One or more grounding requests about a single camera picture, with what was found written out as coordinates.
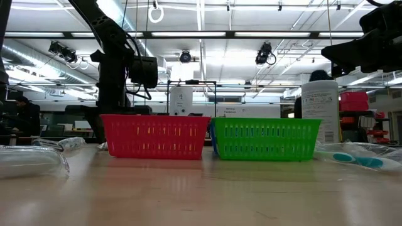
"green basket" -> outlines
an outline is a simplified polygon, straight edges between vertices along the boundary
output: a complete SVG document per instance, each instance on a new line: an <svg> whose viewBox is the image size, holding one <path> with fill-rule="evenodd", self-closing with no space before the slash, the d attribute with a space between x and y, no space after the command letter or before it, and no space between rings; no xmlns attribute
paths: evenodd
<svg viewBox="0 0 402 226"><path fill-rule="evenodd" d="M321 120L214 118L215 152L221 159L303 161L313 158Z"/></svg>

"table surface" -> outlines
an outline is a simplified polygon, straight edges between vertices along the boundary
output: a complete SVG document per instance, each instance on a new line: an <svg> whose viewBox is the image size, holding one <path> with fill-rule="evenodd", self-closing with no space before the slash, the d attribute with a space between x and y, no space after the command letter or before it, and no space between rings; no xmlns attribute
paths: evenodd
<svg viewBox="0 0 402 226"><path fill-rule="evenodd" d="M401 225L402 177L319 161L116 159L88 145L70 176L0 181L0 225Z"/></svg>

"toothbrush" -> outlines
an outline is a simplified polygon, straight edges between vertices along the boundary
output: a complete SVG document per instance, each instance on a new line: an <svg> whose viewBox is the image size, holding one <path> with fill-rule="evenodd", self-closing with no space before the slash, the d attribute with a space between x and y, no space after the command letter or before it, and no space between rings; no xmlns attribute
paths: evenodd
<svg viewBox="0 0 402 226"><path fill-rule="evenodd" d="M315 151L314 154L316 154L316 157L318 158L327 158L338 163L357 164L359 166L365 166L375 170L394 171L402 168L401 163L386 158L354 157L346 153L326 151Z"/></svg>

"chair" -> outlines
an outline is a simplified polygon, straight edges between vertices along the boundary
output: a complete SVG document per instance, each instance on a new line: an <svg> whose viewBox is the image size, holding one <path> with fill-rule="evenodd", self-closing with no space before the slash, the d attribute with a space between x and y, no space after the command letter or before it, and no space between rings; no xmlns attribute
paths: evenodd
<svg viewBox="0 0 402 226"><path fill-rule="evenodd" d="M52 125L47 126L46 131L42 135L43 137L63 137L64 125Z"/></svg>

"person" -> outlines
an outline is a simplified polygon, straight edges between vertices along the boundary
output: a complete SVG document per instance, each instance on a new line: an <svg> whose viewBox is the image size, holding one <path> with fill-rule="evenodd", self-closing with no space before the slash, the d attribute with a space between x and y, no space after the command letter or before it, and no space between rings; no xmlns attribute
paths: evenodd
<svg viewBox="0 0 402 226"><path fill-rule="evenodd" d="M319 81L319 80L333 80L331 76L327 74L325 70L314 71L309 79L309 82ZM295 101L295 119L302 118L302 98L299 97Z"/></svg>
<svg viewBox="0 0 402 226"><path fill-rule="evenodd" d="M40 135L40 107L32 104L28 98L19 96L15 99L18 108L18 120L15 122L14 131L23 132L24 136Z"/></svg>

